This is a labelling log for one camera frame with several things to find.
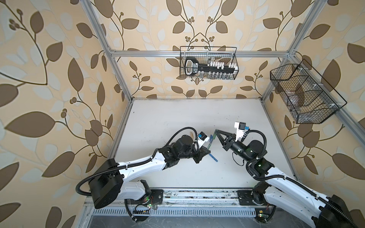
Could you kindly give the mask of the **green pen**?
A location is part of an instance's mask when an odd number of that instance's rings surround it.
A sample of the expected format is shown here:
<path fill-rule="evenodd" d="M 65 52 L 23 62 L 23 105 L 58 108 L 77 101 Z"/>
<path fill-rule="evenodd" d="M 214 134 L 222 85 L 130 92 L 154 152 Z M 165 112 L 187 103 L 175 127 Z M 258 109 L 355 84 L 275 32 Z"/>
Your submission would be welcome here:
<path fill-rule="evenodd" d="M 212 135 L 210 135 L 209 144 L 208 144 L 208 146 L 207 146 L 207 149 L 208 149 L 208 150 L 210 150 L 210 147 L 211 147 L 211 145 L 212 145 L 212 142 L 213 142 L 213 136 L 212 136 Z"/>

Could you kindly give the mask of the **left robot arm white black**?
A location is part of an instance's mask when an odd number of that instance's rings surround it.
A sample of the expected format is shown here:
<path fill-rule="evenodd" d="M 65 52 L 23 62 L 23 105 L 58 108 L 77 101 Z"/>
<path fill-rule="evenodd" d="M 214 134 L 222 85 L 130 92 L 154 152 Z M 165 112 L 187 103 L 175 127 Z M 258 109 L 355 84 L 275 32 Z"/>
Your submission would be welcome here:
<path fill-rule="evenodd" d="M 194 132 L 194 138 L 183 135 L 175 142 L 169 139 L 145 158 L 127 162 L 116 162 L 113 158 L 106 160 L 94 174 L 76 185 L 76 193 L 91 197 L 95 209 L 104 208 L 115 200 L 147 202 L 152 191 L 146 180 L 139 179 L 141 176 L 171 168 L 181 159 L 193 159 L 199 163 L 210 153 L 204 146 L 210 138 L 192 127 L 190 130 Z"/>

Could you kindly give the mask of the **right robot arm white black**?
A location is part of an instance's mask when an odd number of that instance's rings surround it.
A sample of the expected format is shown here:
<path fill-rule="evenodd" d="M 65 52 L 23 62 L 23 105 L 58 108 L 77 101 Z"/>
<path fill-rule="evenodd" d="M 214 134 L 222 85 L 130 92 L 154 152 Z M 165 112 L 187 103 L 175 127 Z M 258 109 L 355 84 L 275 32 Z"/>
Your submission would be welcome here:
<path fill-rule="evenodd" d="M 243 140 L 250 133 L 262 136 L 262 146 L 254 150 L 243 144 Z M 311 228 L 355 228 L 346 203 L 338 196 L 329 197 L 317 192 L 297 180 L 289 177 L 273 163 L 267 161 L 267 139 L 258 130 L 244 132 L 242 138 L 236 134 L 222 130 L 215 130 L 217 137 L 226 151 L 240 156 L 246 161 L 246 171 L 258 184 L 253 188 L 253 195 L 259 195 L 271 205 L 277 206 Z"/>

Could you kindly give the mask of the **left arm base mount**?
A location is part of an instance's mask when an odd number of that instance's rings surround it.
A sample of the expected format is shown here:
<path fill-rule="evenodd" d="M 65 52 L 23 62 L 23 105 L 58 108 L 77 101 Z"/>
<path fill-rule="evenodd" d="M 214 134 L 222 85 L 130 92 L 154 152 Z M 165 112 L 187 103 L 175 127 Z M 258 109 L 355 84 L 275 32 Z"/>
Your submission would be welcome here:
<path fill-rule="evenodd" d="M 126 199 L 125 209 L 133 222 L 145 221 L 156 210 L 158 205 L 163 202 L 162 189 L 148 190 L 147 193 L 139 200 Z"/>

